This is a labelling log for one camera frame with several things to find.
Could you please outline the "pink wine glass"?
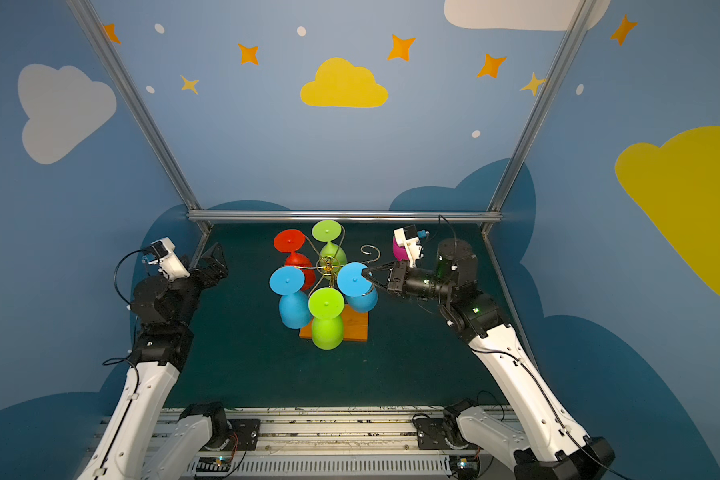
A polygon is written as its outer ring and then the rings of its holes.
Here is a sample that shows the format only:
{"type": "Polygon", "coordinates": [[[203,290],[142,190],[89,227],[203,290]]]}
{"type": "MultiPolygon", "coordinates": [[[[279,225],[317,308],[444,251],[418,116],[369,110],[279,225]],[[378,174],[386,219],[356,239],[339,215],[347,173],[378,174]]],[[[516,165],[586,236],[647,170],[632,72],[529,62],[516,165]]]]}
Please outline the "pink wine glass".
{"type": "Polygon", "coordinates": [[[393,255],[397,261],[408,261],[408,253],[403,244],[397,241],[397,238],[392,239],[393,255]]]}

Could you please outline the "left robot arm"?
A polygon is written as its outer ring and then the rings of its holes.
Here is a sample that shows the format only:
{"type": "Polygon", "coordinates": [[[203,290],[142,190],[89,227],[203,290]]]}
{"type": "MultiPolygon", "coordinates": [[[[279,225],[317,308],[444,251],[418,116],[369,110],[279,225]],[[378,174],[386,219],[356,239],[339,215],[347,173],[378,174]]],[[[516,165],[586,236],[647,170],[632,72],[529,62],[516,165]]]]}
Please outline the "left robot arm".
{"type": "Polygon", "coordinates": [[[213,244],[193,269],[174,252],[169,238],[141,253],[158,272],[133,289],[129,308],[141,326],[131,352],[123,358],[129,370],[118,404],[82,479],[178,479],[202,449],[222,450],[232,439],[219,402],[192,404],[180,414],[168,440],[147,454],[165,400],[191,350],[190,329],[201,293],[228,275],[220,244],[213,244]]]}

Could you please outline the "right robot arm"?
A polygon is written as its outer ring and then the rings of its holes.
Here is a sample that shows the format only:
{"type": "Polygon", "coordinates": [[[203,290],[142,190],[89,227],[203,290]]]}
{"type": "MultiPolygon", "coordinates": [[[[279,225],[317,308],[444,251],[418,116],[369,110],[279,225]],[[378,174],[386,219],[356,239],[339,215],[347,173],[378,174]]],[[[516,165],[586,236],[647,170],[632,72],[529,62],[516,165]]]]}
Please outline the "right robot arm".
{"type": "Polygon", "coordinates": [[[363,270],[374,287],[403,298],[434,300],[448,326],[483,363],[520,423],[513,428],[472,401],[444,411],[446,437],[474,445],[517,479],[600,479],[615,459],[603,437],[587,433],[556,398],[501,308],[477,284],[478,258],[469,243],[439,243],[432,270],[410,260],[363,270]]]}

